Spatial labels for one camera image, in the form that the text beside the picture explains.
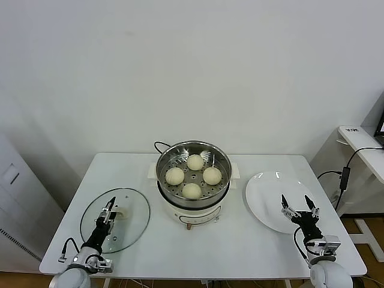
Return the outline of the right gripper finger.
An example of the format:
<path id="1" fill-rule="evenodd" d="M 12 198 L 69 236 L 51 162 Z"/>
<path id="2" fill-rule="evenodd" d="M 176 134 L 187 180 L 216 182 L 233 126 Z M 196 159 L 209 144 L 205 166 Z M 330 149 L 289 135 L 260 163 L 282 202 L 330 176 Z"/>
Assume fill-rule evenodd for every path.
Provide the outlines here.
<path id="1" fill-rule="evenodd" d="M 300 215 L 294 209 L 292 209 L 289 206 L 289 204 L 288 204 L 288 202 L 287 202 L 287 200 L 283 194 L 281 195 L 281 205 L 282 205 L 281 212 L 289 220 L 291 220 L 292 218 L 300 217 Z"/>
<path id="2" fill-rule="evenodd" d="M 308 208 L 311 211 L 312 217 L 318 218 L 319 217 L 319 209 L 315 206 L 314 202 L 307 195 L 305 195 L 305 201 L 306 201 Z"/>

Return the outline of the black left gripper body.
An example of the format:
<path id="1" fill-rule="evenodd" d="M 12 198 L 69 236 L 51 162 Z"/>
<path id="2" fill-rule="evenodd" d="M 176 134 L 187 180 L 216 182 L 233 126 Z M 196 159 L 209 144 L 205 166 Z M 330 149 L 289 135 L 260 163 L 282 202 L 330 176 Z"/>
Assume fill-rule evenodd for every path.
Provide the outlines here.
<path id="1" fill-rule="evenodd" d="M 97 221 L 96 227 L 88 239 L 88 247 L 93 249 L 102 249 L 105 238 L 110 234 L 112 228 L 111 222 Z"/>

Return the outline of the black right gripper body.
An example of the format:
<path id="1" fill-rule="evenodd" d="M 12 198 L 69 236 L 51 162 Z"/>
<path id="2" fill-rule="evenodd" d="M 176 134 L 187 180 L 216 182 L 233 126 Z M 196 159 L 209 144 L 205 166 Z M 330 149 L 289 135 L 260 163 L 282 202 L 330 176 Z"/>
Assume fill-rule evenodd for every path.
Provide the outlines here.
<path id="1" fill-rule="evenodd" d="M 323 238 L 320 229 L 316 225 L 318 220 L 319 218 L 317 216 L 314 217 L 310 211 L 298 211 L 297 216 L 291 218 L 291 222 L 297 224 L 301 228 L 305 240 Z"/>

